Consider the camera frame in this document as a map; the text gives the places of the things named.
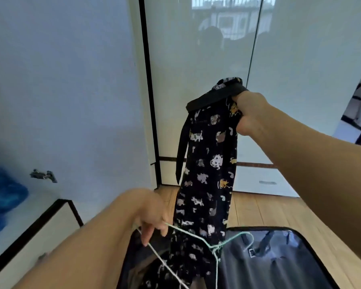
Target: wooden floor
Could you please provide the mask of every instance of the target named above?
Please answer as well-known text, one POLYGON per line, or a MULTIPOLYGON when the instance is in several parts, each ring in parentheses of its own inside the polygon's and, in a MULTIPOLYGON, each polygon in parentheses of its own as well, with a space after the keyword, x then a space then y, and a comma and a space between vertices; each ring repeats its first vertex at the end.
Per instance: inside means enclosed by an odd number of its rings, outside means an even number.
MULTIPOLYGON (((177 186, 157 192, 173 215, 177 186)), ((341 289, 361 289, 361 260, 300 198, 233 192, 228 226, 286 226, 300 232, 341 289)))

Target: garment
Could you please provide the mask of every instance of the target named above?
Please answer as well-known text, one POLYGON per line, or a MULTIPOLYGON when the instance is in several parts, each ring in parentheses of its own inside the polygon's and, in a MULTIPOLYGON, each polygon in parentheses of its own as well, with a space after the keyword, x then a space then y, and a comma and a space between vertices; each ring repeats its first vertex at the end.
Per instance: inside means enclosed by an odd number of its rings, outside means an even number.
MULTIPOLYGON (((188 145, 186 168, 177 194, 173 224, 199 235, 211 245, 224 240, 237 162, 236 126, 241 113, 231 96, 246 90, 240 78, 220 80, 211 91, 187 105, 177 155, 179 182, 188 145)), ((197 276, 215 288, 216 260, 199 239, 174 230, 167 265, 190 286, 197 276)), ((142 287, 178 288, 161 265, 145 276, 142 287)))

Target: person's left arm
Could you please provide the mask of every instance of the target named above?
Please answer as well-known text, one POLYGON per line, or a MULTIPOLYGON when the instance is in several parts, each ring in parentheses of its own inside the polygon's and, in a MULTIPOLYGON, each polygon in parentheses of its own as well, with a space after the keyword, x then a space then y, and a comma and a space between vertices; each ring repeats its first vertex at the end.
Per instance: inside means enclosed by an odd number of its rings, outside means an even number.
POLYGON ((154 228, 167 234, 168 221, 161 197, 149 189, 131 189, 117 197, 105 210, 63 241, 41 264, 29 271, 14 289, 114 289, 124 259, 121 239, 132 232, 136 219, 147 245, 154 228))

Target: person's right arm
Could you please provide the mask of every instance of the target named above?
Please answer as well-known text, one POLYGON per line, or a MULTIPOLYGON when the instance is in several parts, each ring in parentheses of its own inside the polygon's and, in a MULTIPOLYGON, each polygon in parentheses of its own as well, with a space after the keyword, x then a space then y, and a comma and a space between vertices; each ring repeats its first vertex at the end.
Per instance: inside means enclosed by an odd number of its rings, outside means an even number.
POLYGON ((250 136, 309 208, 361 258, 361 146, 317 132, 260 93, 233 98, 250 136))

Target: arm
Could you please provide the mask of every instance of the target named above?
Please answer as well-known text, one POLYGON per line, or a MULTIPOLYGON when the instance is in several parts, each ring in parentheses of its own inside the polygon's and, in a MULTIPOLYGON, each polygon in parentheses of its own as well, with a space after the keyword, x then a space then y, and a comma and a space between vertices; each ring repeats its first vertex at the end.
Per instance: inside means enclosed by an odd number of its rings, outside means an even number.
POLYGON ((147 245, 154 227, 167 233, 163 200, 148 189, 132 189, 62 242, 48 258, 33 268, 14 289, 114 289, 124 259, 121 239, 130 237, 134 220, 144 221, 142 242, 147 245))
POLYGON ((260 93, 245 91, 234 100, 244 114, 237 131, 262 148, 309 208, 361 258, 361 146, 303 125, 260 93))

